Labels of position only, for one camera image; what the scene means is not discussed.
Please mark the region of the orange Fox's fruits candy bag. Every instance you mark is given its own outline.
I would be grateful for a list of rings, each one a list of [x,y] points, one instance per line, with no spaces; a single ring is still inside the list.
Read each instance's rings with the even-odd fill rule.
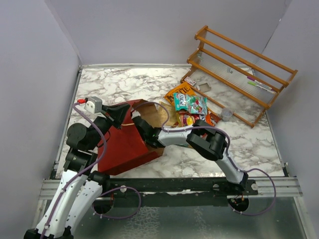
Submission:
[[[205,115],[191,114],[187,111],[178,111],[176,117],[179,127],[193,125],[196,120],[205,121],[206,119]]]

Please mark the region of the brown red paper bag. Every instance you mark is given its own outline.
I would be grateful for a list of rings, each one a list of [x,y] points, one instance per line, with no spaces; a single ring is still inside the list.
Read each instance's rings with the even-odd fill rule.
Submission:
[[[133,168],[146,164],[162,156],[163,148],[152,148],[145,144],[137,128],[134,126],[131,110],[137,107],[142,119],[152,127],[160,127],[160,115],[154,104],[144,104],[146,101],[127,101],[130,108],[124,118],[121,129],[112,127],[105,134],[107,151],[98,162],[98,171],[107,175],[119,175]]]

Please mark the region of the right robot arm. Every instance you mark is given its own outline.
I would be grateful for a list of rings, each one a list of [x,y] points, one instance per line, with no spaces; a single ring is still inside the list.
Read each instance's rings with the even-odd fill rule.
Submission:
[[[133,122],[147,145],[153,148],[189,145],[203,158],[216,162],[233,194],[240,195],[247,189],[248,174],[229,156],[230,138],[223,130],[200,119],[192,125],[177,128],[152,127],[141,116],[133,117]]]

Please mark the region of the teal Fox's candy bag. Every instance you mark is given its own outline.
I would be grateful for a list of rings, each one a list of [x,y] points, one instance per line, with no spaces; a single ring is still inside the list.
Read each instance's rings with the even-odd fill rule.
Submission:
[[[207,98],[174,93],[174,106],[176,111],[187,111],[190,114],[207,115]]]

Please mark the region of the orange Kettle chips bag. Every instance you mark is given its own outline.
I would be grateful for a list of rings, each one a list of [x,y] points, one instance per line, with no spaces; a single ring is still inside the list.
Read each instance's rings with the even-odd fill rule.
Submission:
[[[176,86],[172,90],[170,90],[164,98],[172,105],[174,103],[174,93],[181,93],[190,96],[196,95],[195,91],[192,89],[191,85],[187,82],[183,82],[182,84]]]

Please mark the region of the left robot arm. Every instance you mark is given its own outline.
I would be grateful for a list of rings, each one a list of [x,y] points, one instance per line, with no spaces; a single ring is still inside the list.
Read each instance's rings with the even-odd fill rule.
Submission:
[[[90,205],[98,196],[106,196],[110,191],[109,177],[91,169],[106,153],[104,135],[111,127],[121,127],[130,105],[104,106],[79,100],[72,107],[75,109],[80,104],[98,117],[91,121],[83,115],[89,127],[81,123],[69,127],[66,143],[70,149],[59,186],[43,218],[35,228],[26,231],[26,239],[73,238]]]

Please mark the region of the gold snack bag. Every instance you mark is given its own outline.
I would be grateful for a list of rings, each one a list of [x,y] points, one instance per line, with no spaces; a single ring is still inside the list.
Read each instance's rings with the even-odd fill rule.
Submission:
[[[168,111],[168,114],[169,114],[169,119],[165,123],[165,126],[178,127],[179,123],[178,123],[178,120],[177,120],[177,113],[175,111],[175,107],[173,107],[170,104],[166,104],[165,102],[160,102],[159,104],[161,105],[161,107],[157,106],[157,111],[158,111],[158,114],[159,114],[160,126],[162,126],[162,124],[167,120],[167,112],[165,111],[165,109],[166,109]]]

